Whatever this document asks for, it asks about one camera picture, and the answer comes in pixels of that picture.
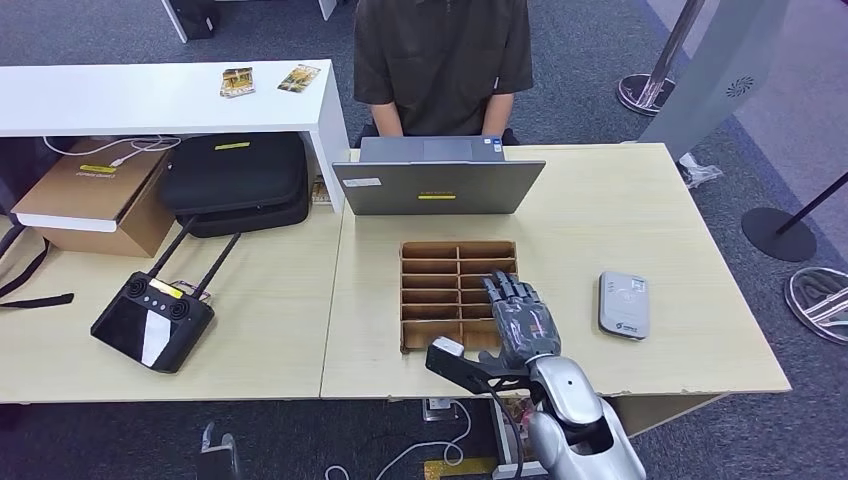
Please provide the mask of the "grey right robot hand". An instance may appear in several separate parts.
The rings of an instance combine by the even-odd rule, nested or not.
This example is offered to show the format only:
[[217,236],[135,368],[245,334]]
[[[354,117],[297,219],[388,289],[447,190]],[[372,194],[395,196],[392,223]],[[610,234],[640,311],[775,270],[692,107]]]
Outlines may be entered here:
[[561,338],[551,312],[531,284],[502,270],[493,270],[482,283],[501,348],[498,356],[481,351],[480,362],[519,369],[538,357],[561,355]]

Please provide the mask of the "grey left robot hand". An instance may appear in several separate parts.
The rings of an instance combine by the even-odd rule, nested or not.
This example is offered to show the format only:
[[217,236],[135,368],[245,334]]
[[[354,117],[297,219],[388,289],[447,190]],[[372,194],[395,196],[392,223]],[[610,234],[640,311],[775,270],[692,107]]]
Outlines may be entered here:
[[201,447],[195,462],[196,480],[241,480],[236,439],[231,433],[224,433],[221,442],[212,444],[215,422],[209,422],[201,437]]

